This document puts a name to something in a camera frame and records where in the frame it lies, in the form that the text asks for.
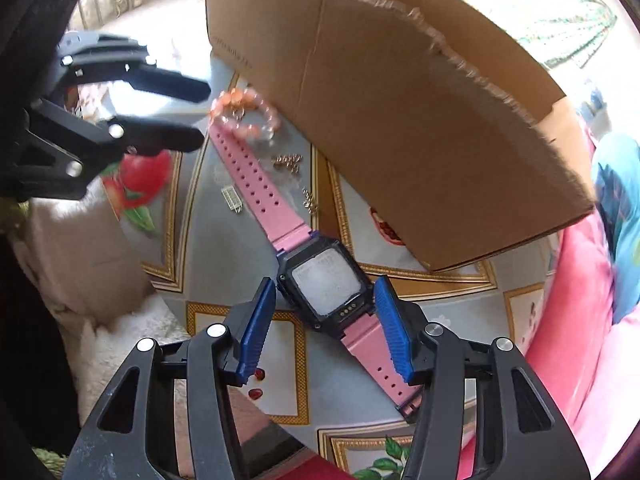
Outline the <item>brown cardboard box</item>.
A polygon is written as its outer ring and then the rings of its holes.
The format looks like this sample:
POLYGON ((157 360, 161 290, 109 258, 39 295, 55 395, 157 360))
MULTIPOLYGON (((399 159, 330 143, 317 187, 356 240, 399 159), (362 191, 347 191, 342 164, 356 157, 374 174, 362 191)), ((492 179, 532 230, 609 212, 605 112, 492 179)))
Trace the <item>brown cardboard box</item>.
POLYGON ((206 0, 209 41, 428 270, 571 226, 594 207, 577 115, 462 0, 206 0))

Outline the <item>gold silver chain charm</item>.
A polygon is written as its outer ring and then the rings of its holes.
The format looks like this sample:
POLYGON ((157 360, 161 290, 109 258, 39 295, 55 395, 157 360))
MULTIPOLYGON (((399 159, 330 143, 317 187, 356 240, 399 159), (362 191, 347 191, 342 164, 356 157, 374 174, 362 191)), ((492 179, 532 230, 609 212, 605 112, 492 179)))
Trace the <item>gold silver chain charm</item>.
MULTIPOLYGON (((287 171, 292 177, 299 179, 302 174, 300 173, 300 164, 304 158, 301 154, 281 154, 273 155, 271 157, 272 166, 275 170, 287 171)), ((311 190, 306 186, 302 187, 303 194, 303 206, 308 211, 308 214, 313 216, 318 210, 318 204, 312 194, 311 190)))

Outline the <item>white fluffy towel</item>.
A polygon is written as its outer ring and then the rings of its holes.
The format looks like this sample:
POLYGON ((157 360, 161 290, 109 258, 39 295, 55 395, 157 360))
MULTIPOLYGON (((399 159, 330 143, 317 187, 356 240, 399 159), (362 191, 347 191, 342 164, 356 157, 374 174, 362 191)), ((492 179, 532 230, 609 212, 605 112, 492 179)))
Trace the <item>white fluffy towel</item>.
POLYGON ((142 338, 186 339, 126 240, 99 181, 81 200, 34 198, 14 254, 61 332, 87 419, 129 351, 142 338))

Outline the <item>pink floral blanket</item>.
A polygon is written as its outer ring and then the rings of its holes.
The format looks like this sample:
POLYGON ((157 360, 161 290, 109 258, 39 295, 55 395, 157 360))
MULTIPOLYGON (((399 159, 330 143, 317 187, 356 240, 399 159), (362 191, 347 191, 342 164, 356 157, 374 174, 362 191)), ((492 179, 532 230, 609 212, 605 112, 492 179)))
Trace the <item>pink floral blanket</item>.
POLYGON ((593 478, 639 421, 639 309, 615 323, 613 296, 603 224, 590 214, 562 233, 526 360, 573 431, 593 478))

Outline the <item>fruit pattern table cover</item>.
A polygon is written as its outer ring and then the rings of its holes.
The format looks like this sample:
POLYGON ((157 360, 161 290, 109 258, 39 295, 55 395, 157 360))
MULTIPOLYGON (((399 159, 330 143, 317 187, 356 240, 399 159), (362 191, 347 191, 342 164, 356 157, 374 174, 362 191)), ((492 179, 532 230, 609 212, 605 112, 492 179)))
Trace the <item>fruit pattern table cover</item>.
POLYGON ((127 156, 105 180, 129 243, 191 333, 221 320, 264 276, 279 287, 246 400, 342 471, 396 479, 420 396, 395 372, 372 286, 463 339, 532 343, 556 240, 450 271, 416 261, 378 212, 285 122, 273 140, 127 156))

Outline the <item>blue pillow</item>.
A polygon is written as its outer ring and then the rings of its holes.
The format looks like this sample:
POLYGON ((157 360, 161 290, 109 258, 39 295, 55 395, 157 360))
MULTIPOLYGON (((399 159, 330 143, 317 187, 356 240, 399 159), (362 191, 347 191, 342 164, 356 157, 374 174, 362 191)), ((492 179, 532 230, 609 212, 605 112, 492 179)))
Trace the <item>blue pillow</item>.
POLYGON ((639 143, 623 134, 604 136, 591 177, 615 271, 613 322, 619 323, 639 303, 639 143))

